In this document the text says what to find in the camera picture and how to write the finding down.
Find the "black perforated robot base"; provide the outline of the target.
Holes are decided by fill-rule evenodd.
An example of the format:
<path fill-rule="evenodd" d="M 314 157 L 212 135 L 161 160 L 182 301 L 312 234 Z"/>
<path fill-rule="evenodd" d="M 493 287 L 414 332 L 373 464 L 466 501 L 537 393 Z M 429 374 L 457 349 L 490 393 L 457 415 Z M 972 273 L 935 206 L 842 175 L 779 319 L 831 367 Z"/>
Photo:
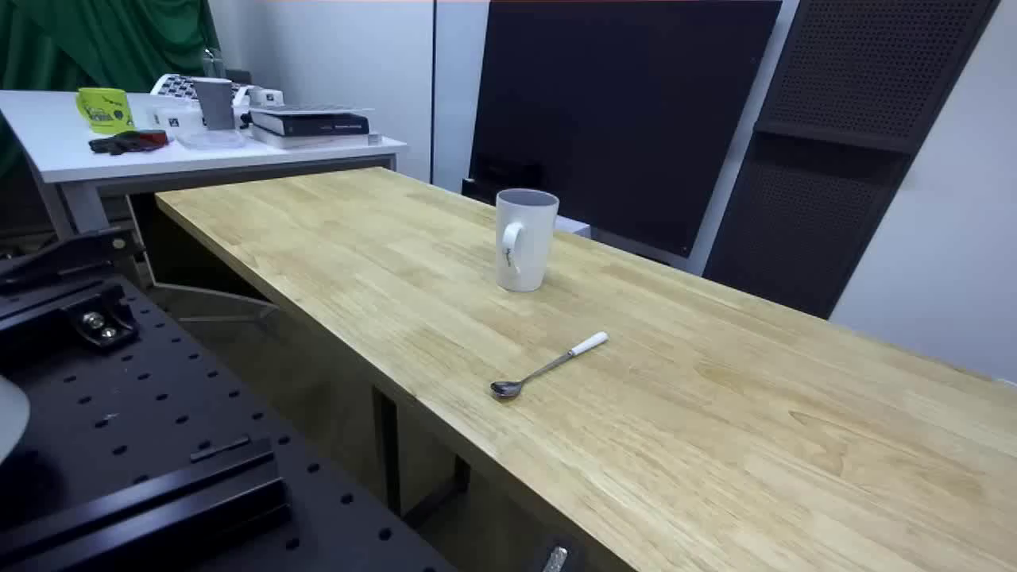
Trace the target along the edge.
<path fill-rule="evenodd" d="M 97 231 L 0 266 L 0 572 L 451 572 L 124 260 Z"/>

